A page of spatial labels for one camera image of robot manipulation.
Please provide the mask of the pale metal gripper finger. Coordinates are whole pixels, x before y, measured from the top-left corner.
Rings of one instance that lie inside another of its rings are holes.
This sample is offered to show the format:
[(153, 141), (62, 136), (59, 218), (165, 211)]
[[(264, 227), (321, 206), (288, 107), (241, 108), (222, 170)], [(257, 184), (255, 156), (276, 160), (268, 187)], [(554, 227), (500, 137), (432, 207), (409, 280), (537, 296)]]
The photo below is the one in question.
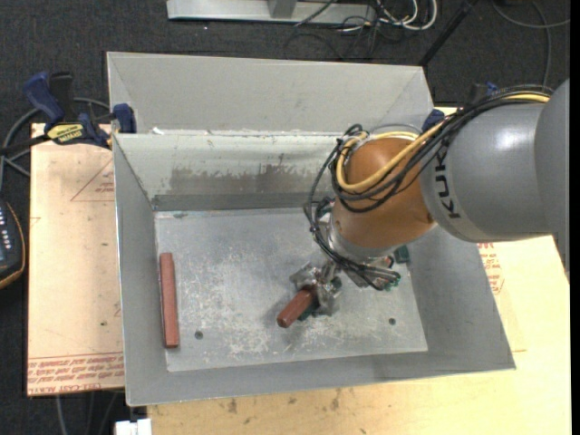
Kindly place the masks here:
[(296, 289), (313, 289), (317, 284), (318, 268), (312, 264), (305, 264), (289, 276), (290, 282)]
[(342, 286), (332, 283), (318, 284), (315, 288), (317, 307), (314, 309), (316, 315), (334, 315), (340, 307), (340, 296)]

